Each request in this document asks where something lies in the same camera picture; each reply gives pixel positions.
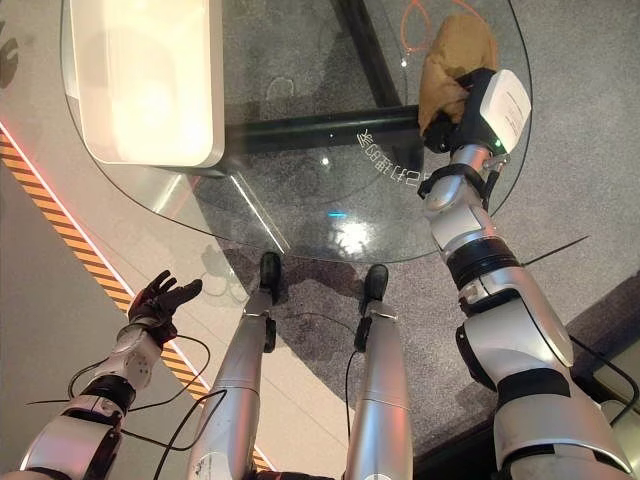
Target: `wire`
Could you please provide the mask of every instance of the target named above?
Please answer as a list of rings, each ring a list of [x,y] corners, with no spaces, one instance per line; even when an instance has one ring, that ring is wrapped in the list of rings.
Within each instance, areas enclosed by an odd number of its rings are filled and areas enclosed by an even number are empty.
[[[582,343],[580,340],[578,340],[573,335],[569,335],[569,338],[571,338],[571,341],[573,343],[575,343],[580,348],[582,348],[583,350],[589,352],[595,358],[597,358],[598,360],[603,362],[607,367],[609,367],[611,370],[616,372],[618,375],[620,375],[622,378],[624,378],[629,383],[629,385],[631,385],[631,389],[633,390],[633,395],[631,396],[631,400],[625,405],[625,407],[620,411],[620,413],[618,413],[618,415],[616,415],[613,418],[613,420],[611,420],[611,422],[609,422],[611,426],[614,426],[616,423],[618,423],[618,421],[620,421],[620,419],[622,419],[622,417],[624,417],[633,408],[633,406],[638,401],[638,398],[640,398],[640,390],[638,389],[638,384],[631,377],[631,375],[629,375],[627,372],[622,370],[620,367],[614,365],[612,362],[607,360],[604,357],[604,355],[602,355],[602,354],[596,352],[595,350],[591,349],[590,347],[588,347],[587,345]]]
[[[422,42],[416,46],[409,45],[409,41],[407,40],[407,20],[409,19],[409,13],[411,10],[416,9],[422,15],[422,19],[424,21],[425,26],[425,34]],[[429,49],[429,37],[431,36],[431,19],[429,18],[429,13],[422,6],[420,0],[411,0],[407,8],[404,10],[404,14],[402,15],[402,22],[400,23],[400,41],[402,42],[402,46],[404,47],[407,54],[418,52],[420,50],[428,50]]]
[[[129,413],[137,412],[137,411],[140,411],[140,410],[145,410],[147,408],[159,407],[161,405],[166,405],[167,403],[173,402],[176,398],[178,398],[180,395],[182,395],[191,385],[193,385],[193,382],[195,382],[198,378],[200,378],[200,375],[202,375],[202,373],[209,366],[209,362],[211,361],[211,350],[209,350],[209,347],[207,347],[207,345],[202,340],[198,340],[197,338],[189,337],[187,335],[178,335],[178,338],[183,338],[185,340],[191,340],[192,342],[195,342],[195,343],[198,343],[198,344],[202,345],[202,347],[207,352],[207,361],[204,362],[204,366],[198,371],[198,373],[196,373],[196,375],[191,380],[189,380],[189,383],[185,384],[171,398],[169,398],[167,400],[164,400],[162,402],[150,403],[148,405],[142,405],[141,407],[132,408],[131,410],[129,410]]]
[[[192,410],[193,410],[193,407],[195,407],[198,404],[200,404],[200,402],[202,402],[203,399],[205,399],[205,397],[209,398],[209,397],[217,395],[218,393],[221,393],[221,392],[224,392],[224,394],[226,396],[226,393],[227,393],[226,390],[218,390],[215,393],[207,394],[207,395],[204,395],[203,397],[199,398],[198,400],[196,400],[195,404],[192,406]],[[193,442],[191,442],[190,444],[188,444],[188,445],[186,445],[184,447],[174,447],[171,444],[162,443],[161,441],[156,440],[154,438],[145,437],[144,435],[140,435],[138,433],[130,432],[129,430],[125,430],[125,429],[121,429],[120,431],[122,433],[124,433],[125,435],[128,435],[130,437],[137,438],[138,440],[142,440],[143,442],[152,443],[154,445],[157,445],[159,447],[163,447],[163,448],[171,450],[173,452],[186,452],[187,450],[190,450],[191,448],[193,448],[193,446],[198,442],[198,440],[200,440],[200,437],[202,437],[202,434],[204,433],[204,429],[207,427],[207,425],[209,423],[209,420],[211,420],[211,417],[213,416],[213,413],[216,411],[217,408],[218,408],[218,405],[216,405],[214,407],[214,409],[211,411],[211,413],[209,413],[209,416],[204,421],[204,424],[202,425],[202,427],[198,431],[198,434],[196,435],[196,437],[193,440]],[[188,414],[187,419],[189,418],[189,416],[191,416],[192,410],[189,410],[190,413]]]
[[[322,313],[316,313],[316,312],[292,313],[291,315],[287,315],[286,317],[283,317],[282,321],[288,320],[288,319],[291,319],[291,318],[295,318],[295,317],[302,317],[303,315],[309,315],[309,316],[315,315],[317,317],[324,318],[325,320],[329,320],[329,321],[335,323],[336,325],[340,325],[345,330],[349,330],[349,332],[351,332],[352,335],[355,336],[355,334],[356,334],[356,331],[353,328],[351,328],[349,325],[347,325],[346,323],[343,323],[340,320],[336,320],[335,318],[330,317],[328,315],[324,315]]]
[[[507,3],[509,3],[509,8],[511,9],[511,15],[513,15],[513,20],[516,23],[518,35],[520,36],[520,41],[522,43],[522,50],[524,51],[524,59],[527,63],[527,74],[529,79],[529,103],[531,103],[531,113],[529,115],[529,130],[527,131],[527,139],[525,140],[524,151],[522,152],[522,163],[520,164],[520,168],[518,169],[516,178],[511,184],[509,191],[502,199],[502,202],[500,202],[500,204],[493,211],[492,216],[498,213],[498,210],[500,210],[500,208],[502,208],[502,206],[506,203],[507,199],[511,195],[511,192],[513,192],[513,189],[516,187],[516,184],[520,179],[520,175],[522,174],[522,169],[524,168],[524,162],[526,161],[527,153],[529,152],[529,143],[531,141],[531,130],[533,130],[533,76],[531,75],[531,61],[529,59],[529,52],[527,51],[527,44],[524,41],[524,35],[522,34],[522,29],[520,28],[520,22],[518,22],[518,17],[516,16],[516,11],[513,8],[513,4],[511,3],[511,0],[507,0]]]
[[[107,360],[107,358],[104,358],[104,359],[100,360],[99,362],[92,363],[91,365],[88,365],[88,366],[78,370],[76,373],[74,373],[73,377],[71,377],[71,380],[69,380],[69,384],[67,385],[67,395],[69,396],[69,400],[71,400],[72,398],[76,397],[76,394],[73,393],[73,387],[76,384],[76,382],[78,381],[78,378],[80,378],[85,373],[90,372],[94,368],[99,367],[106,360]]]
[[[45,403],[68,403],[69,399],[64,400],[36,400],[35,402],[27,402],[25,405],[44,405]]]
[[[547,252],[547,253],[545,253],[543,255],[540,255],[539,257],[536,257],[533,260],[529,260],[528,262],[523,263],[522,266],[526,267],[528,265],[536,263],[539,260],[542,260],[543,258],[547,258],[547,257],[549,257],[549,256],[551,256],[551,255],[553,255],[555,253],[561,252],[562,250],[564,250],[566,248],[573,247],[576,243],[580,243],[581,241],[586,240],[589,237],[590,237],[590,235],[585,235],[584,237],[579,238],[578,240],[574,240],[573,242],[569,242],[566,245],[563,245],[562,247],[558,247],[558,248],[556,248],[554,250],[551,250],[550,252]]]
[[[347,438],[351,440],[351,415],[349,414],[349,369],[351,368],[351,362],[353,357],[358,353],[357,350],[354,350],[351,356],[349,357],[349,362],[347,362],[347,371],[344,374],[344,405],[347,408]]]
[[[158,480],[158,478],[160,478],[160,473],[162,472],[162,467],[164,466],[164,462],[167,459],[167,456],[169,455],[169,452],[171,451],[171,448],[173,447],[173,443],[176,441],[176,438],[178,438],[178,435],[180,435],[180,432],[182,431],[182,428],[185,426],[185,424],[189,420],[189,417],[191,417],[191,414],[196,409],[196,407],[201,402],[203,402],[204,400],[206,400],[208,398],[211,398],[211,397],[213,397],[215,395],[220,395],[220,394],[222,394],[222,397],[220,398],[220,400],[218,400],[218,403],[216,403],[216,405],[211,409],[211,413],[209,414],[209,416],[205,420],[204,426],[206,426],[207,423],[209,422],[209,420],[211,419],[211,417],[213,416],[213,414],[216,412],[216,410],[218,409],[218,407],[222,403],[222,400],[224,400],[224,398],[227,396],[227,390],[218,390],[218,391],[213,392],[213,393],[208,393],[207,395],[204,395],[203,397],[199,398],[198,400],[196,400],[194,402],[194,404],[191,406],[191,408],[189,409],[187,414],[184,416],[184,418],[182,419],[182,421],[178,425],[178,428],[176,428],[175,432],[173,432],[173,435],[171,436],[171,440],[169,440],[169,444],[164,449],[164,452],[162,453],[162,457],[160,457],[160,461],[158,462],[158,466],[156,467],[156,473],[153,475],[153,480]],[[194,440],[194,442],[193,442],[194,444],[195,444],[195,442],[197,442],[200,439],[200,436],[202,435],[202,432],[204,431],[204,426],[200,430],[200,433],[198,434],[196,439]]]

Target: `yellow and black hazard stripe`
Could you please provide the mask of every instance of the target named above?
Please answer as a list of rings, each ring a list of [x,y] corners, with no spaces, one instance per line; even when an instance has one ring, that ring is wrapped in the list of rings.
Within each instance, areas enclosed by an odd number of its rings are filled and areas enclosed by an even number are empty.
[[[0,129],[0,159],[84,268],[113,300],[116,307],[122,312],[126,312],[132,297],[125,285],[116,277],[115,272],[105,264],[86,234],[78,227],[71,215],[53,195],[42,178],[37,175],[35,169],[27,163],[24,156],[2,129]],[[178,352],[173,342],[164,346],[161,358],[183,386],[189,385],[187,391],[193,398],[199,399],[209,393],[209,389],[200,377],[194,379],[195,372],[187,365],[183,354]],[[271,470],[269,463],[258,450],[253,451],[253,461],[258,470]]]

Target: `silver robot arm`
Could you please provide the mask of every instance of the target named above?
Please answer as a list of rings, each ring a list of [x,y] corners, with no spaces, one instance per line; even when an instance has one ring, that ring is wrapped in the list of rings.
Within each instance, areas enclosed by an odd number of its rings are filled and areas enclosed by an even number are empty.
[[[35,438],[20,471],[2,480],[99,480],[109,475],[120,428],[136,392],[151,380],[162,346],[175,338],[175,309],[195,297],[200,280],[169,290],[176,282],[163,272],[134,299],[129,324],[120,330],[109,357],[89,384]]]
[[[458,348],[472,377],[498,392],[499,478],[631,478],[599,406],[571,379],[564,326],[487,212],[491,185],[508,158],[501,155],[527,120],[528,98],[511,72],[475,75],[463,120],[448,139],[450,165],[419,193],[468,316],[456,332]]]

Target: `black foot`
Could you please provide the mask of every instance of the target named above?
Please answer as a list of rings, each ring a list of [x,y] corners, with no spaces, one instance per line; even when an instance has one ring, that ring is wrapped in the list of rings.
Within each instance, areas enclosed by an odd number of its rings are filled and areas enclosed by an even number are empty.
[[[360,304],[360,315],[364,316],[370,301],[382,301],[384,292],[387,290],[388,281],[389,270],[387,270],[387,267],[378,263],[369,268],[364,279],[364,298]]]
[[[353,341],[353,346],[360,353],[364,353],[367,349],[367,338],[371,327],[371,318],[365,317],[367,305],[372,300],[382,301],[384,292],[387,290],[388,281],[389,270],[381,264],[373,265],[364,279],[364,298],[360,303],[360,315],[362,315],[362,318],[358,324],[356,338]]]
[[[273,303],[278,301],[280,279],[282,278],[282,263],[277,253],[266,252],[260,259],[260,288],[271,293]]]

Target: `glass table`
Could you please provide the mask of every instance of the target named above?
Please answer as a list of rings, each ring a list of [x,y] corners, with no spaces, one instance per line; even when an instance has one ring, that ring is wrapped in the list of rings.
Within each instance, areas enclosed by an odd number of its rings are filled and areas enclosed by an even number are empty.
[[[416,104],[441,22],[465,11],[489,23],[501,67],[530,92],[506,0],[225,0],[223,159],[186,170],[96,164],[135,202],[215,237],[368,263],[433,253],[416,191],[448,156],[423,148]],[[82,136],[69,38],[64,2],[61,67]],[[495,187],[492,214],[518,179],[529,128]]]

